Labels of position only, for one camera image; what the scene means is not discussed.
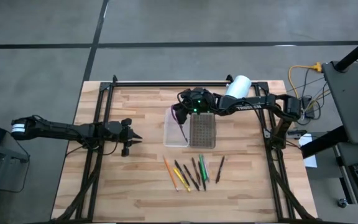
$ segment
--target white paper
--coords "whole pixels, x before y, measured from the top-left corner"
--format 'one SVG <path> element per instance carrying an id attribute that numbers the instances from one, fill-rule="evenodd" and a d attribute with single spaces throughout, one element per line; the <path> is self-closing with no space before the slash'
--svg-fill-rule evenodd
<path id="1" fill-rule="evenodd" d="M 311 134 L 306 133 L 299 139 L 299 145 L 303 146 L 305 144 L 308 144 L 312 140 L 313 139 L 311 137 Z M 307 157 L 306 159 L 303 160 L 303 162 L 305 163 L 306 167 L 317 168 L 316 156 Z"/>

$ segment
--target orange pencil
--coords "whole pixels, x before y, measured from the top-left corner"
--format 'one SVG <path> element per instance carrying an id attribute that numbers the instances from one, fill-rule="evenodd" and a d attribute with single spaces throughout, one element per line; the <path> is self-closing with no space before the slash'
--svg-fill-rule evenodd
<path id="1" fill-rule="evenodd" d="M 171 171 L 170 166 L 169 166 L 169 164 L 168 164 L 168 161 L 167 161 L 167 159 L 165 158 L 164 155 L 163 155 L 162 157 L 164 158 L 164 162 L 165 162 L 165 165 L 167 166 L 167 170 L 168 170 L 168 172 L 169 172 L 169 175 L 171 176 L 173 185 L 175 186 L 175 189 L 176 189 L 177 191 L 179 191 L 179 190 L 178 190 L 178 186 L 177 186 L 177 182 L 176 182 L 175 179 L 173 178 L 173 174 L 172 174 L 172 171 Z"/>

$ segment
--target black pen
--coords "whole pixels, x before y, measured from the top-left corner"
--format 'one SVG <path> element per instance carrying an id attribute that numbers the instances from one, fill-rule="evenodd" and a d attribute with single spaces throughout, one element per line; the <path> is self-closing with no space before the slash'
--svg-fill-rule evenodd
<path id="1" fill-rule="evenodd" d="M 198 161 L 198 168 L 200 168 L 200 170 L 202 170 L 203 168 L 201 168 L 201 163 Z M 203 181 L 203 187 L 204 187 L 204 190 L 206 190 L 206 186 L 205 186 L 205 180 L 204 178 L 201 178 L 201 180 Z"/>
<path id="2" fill-rule="evenodd" d="M 217 184 L 219 182 L 219 179 L 221 178 L 223 162 L 224 162 L 224 156 L 222 157 L 221 165 L 219 166 L 218 176 L 216 177 L 215 184 Z"/>
<path id="3" fill-rule="evenodd" d="M 183 176 L 184 180 L 186 181 L 187 185 L 190 186 L 190 183 L 189 181 L 187 180 L 186 176 L 185 176 L 185 173 L 182 171 L 182 169 L 180 168 L 179 166 L 179 163 L 178 161 L 175 160 L 175 166 L 178 168 L 178 170 L 180 171 L 180 174 Z"/>
<path id="4" fill-rule="evenodd" d="M 200 177 L 200 175 L 198 174 L 198 171 L 197 171 L 196 161 L 194 161 L 193 157 L 191 158 L 191 161 L 193 163 L 194 170 L 196 171 L 196 177 L 197 177 L 198 185 L 201 186 L 201 177 Z"/>
<path id="5" fill-rule="evenodd" d="M 200 191 L 200 188 L 198 187 L 198 184 L 196 183 L 196 181 L 195 181 L 195 180 L 193 179 L 193 177 L 191 176 L 191 173 L 190 173 L 190 171 L 187 169 L 187 166 L 186 166 L 186 165 L 183 165 L 183 166 L 184 166 L 184 168 L 185 168 L 187 174 L 189 175 L 190 180 L 193 182 L 194 186 L 196 187 L 196 189 L 197 189 L 198 191 Z"/>

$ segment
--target caster wheel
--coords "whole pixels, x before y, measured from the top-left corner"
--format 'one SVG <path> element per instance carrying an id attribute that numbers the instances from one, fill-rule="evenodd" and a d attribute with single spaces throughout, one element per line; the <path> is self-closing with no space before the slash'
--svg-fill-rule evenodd
<path id="1" fill-rule="evenodd" d="M 346 198 L 341 198 L 337 201 L 337 204 L 341 208 L 346 208 L 346 206 L 348 205 L 348 202 L 347 202 Z"/>

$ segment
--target clear plastic container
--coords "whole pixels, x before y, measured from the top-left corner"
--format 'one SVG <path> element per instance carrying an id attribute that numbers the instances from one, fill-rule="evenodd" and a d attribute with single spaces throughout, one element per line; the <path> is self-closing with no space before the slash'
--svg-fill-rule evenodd
<path id="1" fill-rule="evenodd" d="M 165 111 L 163 143 L 167 147 L 188 147 L 190 141 L 190 116 L 187 116 L 186 122 L 180 128 L 172 113 L 175 115 L 175 112 L 171 111 L 171 108 Z"/>

